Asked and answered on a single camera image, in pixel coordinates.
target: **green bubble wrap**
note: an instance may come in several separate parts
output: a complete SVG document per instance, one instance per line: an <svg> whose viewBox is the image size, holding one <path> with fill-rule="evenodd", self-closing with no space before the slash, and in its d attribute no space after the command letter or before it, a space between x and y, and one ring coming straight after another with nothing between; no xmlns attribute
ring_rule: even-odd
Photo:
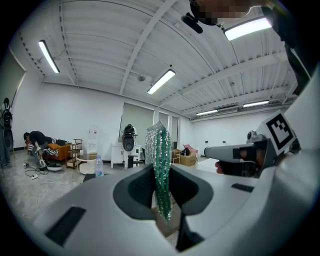
<svg viewBox="0 0 320 256"><path fill-rule="evenodd" d="M153 164L158 212L168 222L172 213L169 191L171 138L161 121L147 129L145 136L145 163Z"/></svg>

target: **gray floor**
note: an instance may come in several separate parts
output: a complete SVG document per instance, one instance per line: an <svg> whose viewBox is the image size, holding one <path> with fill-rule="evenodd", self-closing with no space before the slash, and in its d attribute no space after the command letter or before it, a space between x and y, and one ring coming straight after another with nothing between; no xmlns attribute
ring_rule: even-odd
<svg viewBox="0 0 320 256"><path fill-rule="evenodd" d="M206 158L198 158L198 162L203 160ZM34 163L34 159L27 155L25 150L16 152L15 159L13 155L11 156L11 164L5 166L3 172L0 171L2 176L4 174L4 178L1 179L1 189L12 210L29 222L32 222L50 203L81 184L85 177L77 169L67 169L64 165L61 171L49 172L47 175L39 175L38 178L31 180L25 174L29 169L24 169L24 162L30 163L31 166ZM119 164L115 164L113 169L110 163L104 164L104 172L108 174L121 172L122 168L123 166ZM178 234L177 230L167 237L174 247L177 244Z"/></svg>

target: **ceiling vent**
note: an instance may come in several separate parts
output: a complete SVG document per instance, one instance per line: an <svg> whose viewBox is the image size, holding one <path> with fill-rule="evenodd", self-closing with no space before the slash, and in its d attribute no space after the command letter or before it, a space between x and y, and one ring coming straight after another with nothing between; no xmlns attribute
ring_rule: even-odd
<svg viewBox="0 0 320 256"><path fill-rule="evenodd" d="M219 116L219 115L225 115L225 114L236 113L236 112L238 112L238 107L232 106L232 107L218 109L218 112L215 113L214 115Z"/></svg>

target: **plastic bottle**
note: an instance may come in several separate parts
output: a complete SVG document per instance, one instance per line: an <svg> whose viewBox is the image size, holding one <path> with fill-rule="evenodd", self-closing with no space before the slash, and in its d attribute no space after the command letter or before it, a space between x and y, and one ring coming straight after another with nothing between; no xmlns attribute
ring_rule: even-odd
<svg viewBox="0 0 320 256"><path fill-rule="evenodd" d="M99 154L96 156L94 173L96 177L103 177L105 175L104 163L102 162L101 156Z"/></svg>

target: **round white table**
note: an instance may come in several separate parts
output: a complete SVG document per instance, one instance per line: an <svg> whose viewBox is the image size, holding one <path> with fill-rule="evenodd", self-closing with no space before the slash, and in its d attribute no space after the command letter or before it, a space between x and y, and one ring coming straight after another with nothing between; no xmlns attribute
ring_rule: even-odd
<svg viewBox="0 0 320 256"><path fill-rule="evenodd" d="M95 173L95 161L97 159L97 155L92 154L84 154L84 155L77 155L76 157L76 168L77 171L84 175L86 174L94 174Z"/></svg>

